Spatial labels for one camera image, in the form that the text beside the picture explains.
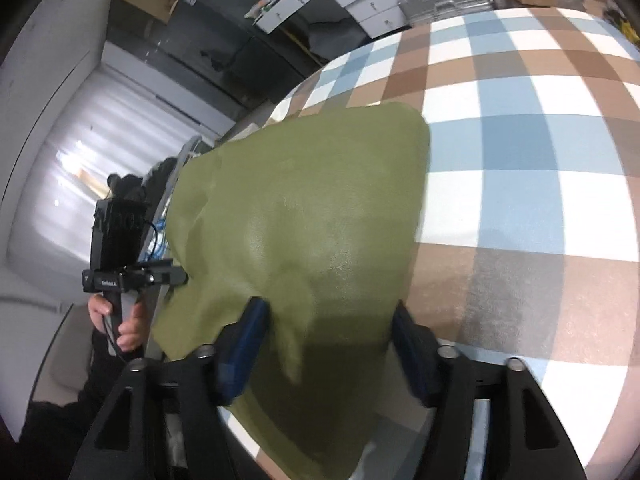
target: olive green leather mat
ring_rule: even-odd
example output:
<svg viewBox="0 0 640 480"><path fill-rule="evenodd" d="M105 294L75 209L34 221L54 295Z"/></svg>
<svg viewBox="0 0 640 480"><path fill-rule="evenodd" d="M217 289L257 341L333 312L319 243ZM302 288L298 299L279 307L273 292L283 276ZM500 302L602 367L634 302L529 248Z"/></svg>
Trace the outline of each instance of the olive green leather mat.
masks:
<svg viewBox="0 0 640 480"><path fill-rule="evenodd" d="M250 296L270 333L232 412L292 479L346 480L369 440L420 224L429 130L391 103L267 126L189 162L167 218L189 275L154 325L171 359Z"/></svg>

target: plaid tablecloth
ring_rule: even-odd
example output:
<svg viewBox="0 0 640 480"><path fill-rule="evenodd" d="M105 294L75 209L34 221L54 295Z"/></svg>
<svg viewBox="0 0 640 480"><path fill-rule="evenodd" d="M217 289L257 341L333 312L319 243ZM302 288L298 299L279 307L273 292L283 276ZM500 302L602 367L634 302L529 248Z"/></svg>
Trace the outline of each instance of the plaid tablecloth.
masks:
<svg viewBox="0 0 640 480"><path fill-rule="evenodd" d="M335 59L268 121L386 101L423 113L431 161L408 307L473 358L522 357L591 480L616 478L640 442L639 60L583 12L483 12ZM388 359L354 479L412 478L430 426ZM470 480L486 432L477 408Z"/></svg>

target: metal bolt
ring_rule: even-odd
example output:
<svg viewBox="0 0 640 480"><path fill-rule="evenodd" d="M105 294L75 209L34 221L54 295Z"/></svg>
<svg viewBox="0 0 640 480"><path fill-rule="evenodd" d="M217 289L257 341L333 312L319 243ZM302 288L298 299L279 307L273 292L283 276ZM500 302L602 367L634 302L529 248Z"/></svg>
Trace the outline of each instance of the metal bolt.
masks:
<svg viewBox="0 0 640 480"><path fill-rule="evenodd" d="M512 357L511 359L507 359L507 368L509 370L513 370L514 372L523 372L527 369L525 364L520 361L517 357Z"/></svg>
<svg viewBox="0 0 640 480"><path fill-rule="evenodd" d="M129 370L132 372L141 372L146 367L146 361L144 359L133 359L129 363Z"/></svg>
<svg viewBox="0 0 640 480"><path fill-rule="evenodd" d="M215 352L213 345L200 345L196 348L195 354L202 359L204 357L211 357Z"/></svg>
<svg viewBox="0 0 640 480"><path fill-rule="evenodd" d="M438 348L438 355L445 359L455 359L460 355L460 352L453 346L441 346Z"/></svg>

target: hand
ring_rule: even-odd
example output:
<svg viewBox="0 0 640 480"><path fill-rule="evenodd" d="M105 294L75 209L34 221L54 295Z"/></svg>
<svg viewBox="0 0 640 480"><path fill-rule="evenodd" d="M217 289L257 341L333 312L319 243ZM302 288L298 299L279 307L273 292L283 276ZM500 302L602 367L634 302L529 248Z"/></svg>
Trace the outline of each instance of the hand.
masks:
<svg viewBox="0 0 640 480"><path fill-rule="evenodd" d="M111 303L100 294L94 294L89 299L89 317L94 326L103 334L102 316L108 316L110 313ZM131 352L146 341L149 334L149 323L146 305L143 301L136 303L132 307L129 319L121 323L118 327L118 332L120 332L120 337L116 344L123 352Z"/></svg>

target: person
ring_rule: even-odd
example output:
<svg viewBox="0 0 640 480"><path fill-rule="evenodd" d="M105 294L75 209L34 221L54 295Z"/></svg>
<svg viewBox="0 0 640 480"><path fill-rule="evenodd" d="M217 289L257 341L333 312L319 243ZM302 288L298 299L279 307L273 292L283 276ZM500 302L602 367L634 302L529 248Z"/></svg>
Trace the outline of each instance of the person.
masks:
<svg viewBox="0 0 640 480"><path fill-rule="evenodd" d="M118 328L120 336L116 344L122 351L121 357L111 356L102 323L102 317L111 313L111 304L96 294L90 298L88 309L94 329L91 335L93 356L86 383L78 393L78 399L65 406L30 402L20 439L12 451L17 472L11 478L68 478L104 399L126 362L139 356L148 337L148 314L145 303L139 301L132 307L129 319Z"/></svg>

